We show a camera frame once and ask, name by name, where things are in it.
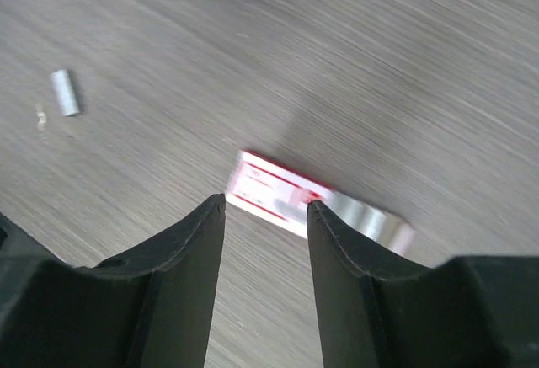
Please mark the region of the grey staple strip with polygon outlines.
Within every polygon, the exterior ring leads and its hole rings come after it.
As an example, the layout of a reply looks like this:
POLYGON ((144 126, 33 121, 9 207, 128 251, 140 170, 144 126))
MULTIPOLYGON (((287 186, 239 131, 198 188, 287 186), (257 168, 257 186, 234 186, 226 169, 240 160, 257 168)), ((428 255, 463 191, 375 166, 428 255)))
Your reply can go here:
POLYGON ((53 72, 51 74, 51 82, 61 114, 64 117, 78 115, 80 109, 69 71, 62 69, 53 72))

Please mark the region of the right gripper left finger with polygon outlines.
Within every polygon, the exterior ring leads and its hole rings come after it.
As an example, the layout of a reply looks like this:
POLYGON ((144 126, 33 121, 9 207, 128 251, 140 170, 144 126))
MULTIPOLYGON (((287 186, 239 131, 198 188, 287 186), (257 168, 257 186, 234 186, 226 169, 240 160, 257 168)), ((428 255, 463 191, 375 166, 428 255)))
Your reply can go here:
POLYGON ((74 267, 1 220, 4 367, 202 367, 226 200, 103 260, 74 267))

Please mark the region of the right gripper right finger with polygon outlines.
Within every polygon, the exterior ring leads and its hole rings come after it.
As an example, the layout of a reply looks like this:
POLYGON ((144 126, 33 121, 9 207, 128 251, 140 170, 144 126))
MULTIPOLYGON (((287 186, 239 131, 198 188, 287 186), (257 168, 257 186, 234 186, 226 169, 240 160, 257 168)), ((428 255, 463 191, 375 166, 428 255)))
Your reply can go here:
POLYGON ((456 256, 434 268, 307 208, 327 367, 535 367, 538 259, 456 256))

